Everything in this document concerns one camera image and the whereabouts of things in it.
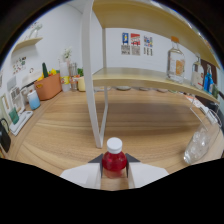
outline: clear plastic bottle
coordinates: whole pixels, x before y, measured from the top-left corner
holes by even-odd
[[[69,84],[69,70],[67,62],[60,63],[60,80],[63,92],[69,91],[70,84]]]
[[[168,51],[167,59],[167,79],[174,82],[183,83],[185,57],[179,49],[179,39],[172,36],[172,48]]]
[[[102,159],[104,173],[109,178],[119,178],[127,163],[127,158],[121,151],[122,141],[119,138],[110,138],[107,141],[107,150]]]
[[[198,60],[192,66],[191,85],[202,90],[204,80],[204,69],[201,66],[200,54],[196,53],[195,56],[198,58]]]

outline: cup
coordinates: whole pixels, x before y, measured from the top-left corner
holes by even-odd
[[[10,112],[9,112],[9,116],[13,122],[13,124],[16,124],[19,121],[19,116],[16,112],[16,108],[14,107]]]

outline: wooden basket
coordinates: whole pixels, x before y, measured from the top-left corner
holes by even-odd
[[[49,100],[62,91],[60,73],[34,82],[40,100]]]

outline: label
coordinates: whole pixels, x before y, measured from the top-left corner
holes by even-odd
[[[180,76],[184,72],[184,61],[176,60],[176,75]]]
[[[203,73],[200,74],[199,72],[192,72],[192,76],[192,85],[202,90],[204,77]]]
[[[69,84],[69,76],[60,77],[61,84]]]
[[[213,84],[210,84],[209,86],[209,93],[212,93]]]

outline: bottle cap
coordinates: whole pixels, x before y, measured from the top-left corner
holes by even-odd
[[[122,141],[119,138],[110,138],[107,141],[107,150],[112,154],[118,154],[122,150]]]
[[[172,36],[172,37],[171,37],[171,40],[172,40],[173,42],[179,43],[179,39],[178,39],[177,37]]]

